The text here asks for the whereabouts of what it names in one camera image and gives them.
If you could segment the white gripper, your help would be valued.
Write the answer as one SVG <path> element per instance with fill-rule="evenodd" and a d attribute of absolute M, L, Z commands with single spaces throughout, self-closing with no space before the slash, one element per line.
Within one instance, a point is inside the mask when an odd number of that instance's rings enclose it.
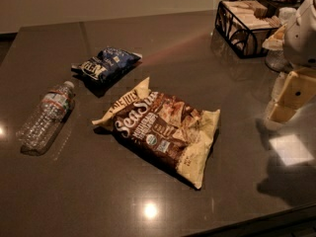
<path fill-rule="evenodd" d="M 294 65 L 316 67 L 316 0 L 304 0 L 285 27 L 283 52 Z M 277 102 L 298 110 L 316 95 L 316 70 L 291 71 L 281 88 Z"/>

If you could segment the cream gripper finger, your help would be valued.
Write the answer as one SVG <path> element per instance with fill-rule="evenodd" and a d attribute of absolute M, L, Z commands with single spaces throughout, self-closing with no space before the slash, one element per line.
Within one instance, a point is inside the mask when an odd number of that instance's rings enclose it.
<path fill-rule="evenodd" d="M 274 122 L 288 122 L 295 114 L 296 110 L 281 106 L 278 103 L 269 102 L 267 107 L 267 119 Z"/>

